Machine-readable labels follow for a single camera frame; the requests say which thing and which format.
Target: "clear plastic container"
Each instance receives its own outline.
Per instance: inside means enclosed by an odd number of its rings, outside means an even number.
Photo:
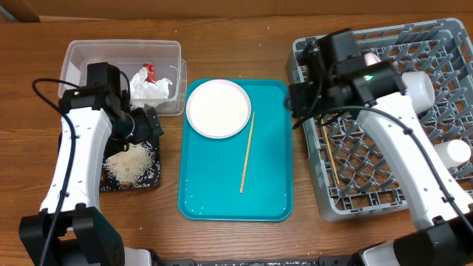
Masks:
[[[73,41],[67,48],[61,70],[61,80],[79,86],[86,85],[88,64],[108,62],[125,72],[131,80],[143,67],[143,64],[154,65],[156,79],[168,78],[167,99],[136,99],[134,103],[144,103],[147,108],[155,108],[159,115],[181,115],[184,111],[187,70],[186,62],[181,59],[181,48],[177,41],[158,40],[93,40]],[[121,89],[127,87],[125,78],[121,77]],[[67,85],[59,85],[58,95],[61,98]]]

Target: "wooden table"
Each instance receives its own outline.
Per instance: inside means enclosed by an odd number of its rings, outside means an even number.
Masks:
[[[55,168],[60,117],[32,91],[35,78],[59,78],[77,39],[163,39],[181,43],[188,84],[198,78],[265,78],[287,83],[285,64],[297,38],[344,27],[369,29],[471,13],[212,18],[157,21],[0,24],[0,265],[31,265],[18,237],[20,218],[38,213]],[[58,99],[56,85],[43,86]],[[294,209],[284,222],[196,222],[177,208],[183,116],[161,118],[162,185],[101,194],[104,216],[131,248],[164,259],[283,259],[350,254],[411,233],[407,211],[325,222],[307,169],[301,129],[293,133]]]

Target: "white tissue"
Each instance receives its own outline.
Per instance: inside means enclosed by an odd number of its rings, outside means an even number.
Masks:
[[[168,78],[162,78],[155,83],[148,82],[148,70],[143,67],[130,81],[130,92],[133,100],[143,99],[167,99],[169,97],[169,85],[172,82]],[[144,103],[133,103],[135,106],[144,107]]]

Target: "teal tray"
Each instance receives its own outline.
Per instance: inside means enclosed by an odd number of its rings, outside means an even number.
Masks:
[[[187,98],[202,83],[190,85]],[[293,210],[293,154],[287,86],[280,81],[229,80],[239,84],[256,112],[243,194],[239,192],[251,117],[232,137],[214,140],[184,118],[179,209],[189,219],[279,222]]]

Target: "wooden surface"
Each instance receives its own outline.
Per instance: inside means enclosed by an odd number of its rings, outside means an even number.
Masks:
[[[35,78],[59,78],[76,39],[177,40],[198,78],[267,78],[287,83],[285,64],[297,38],[344,27],[369,29],[456,17],[473,29],[471,13],[86,23],[0,24],[0,265],[31,265],[18,238],[20,218],[38,213],[50,186],[60,117],[32,91]],[[43,86],[57,100],[56,85]],[[293,132],[293,213],[280,223],[197,222],[177,208],[183,116],[162,117],[162,185],[101,194],[104,216],[131,248],[154,248],[164,259],[283,259],[348,254],[414,231],[407,211],[325,222],[307,169],[302,130]]]
[[[0,6],[8,11],[17,21],[39,22],[37,13],[24,0],[0,0]]]
[[[472,12],[471,0],[0,0],[23,1],[39,16],[79,18],[239,18],[327,14]]]
[[[8,23],[7,18],[3,14],[0,13],[0,23]]]

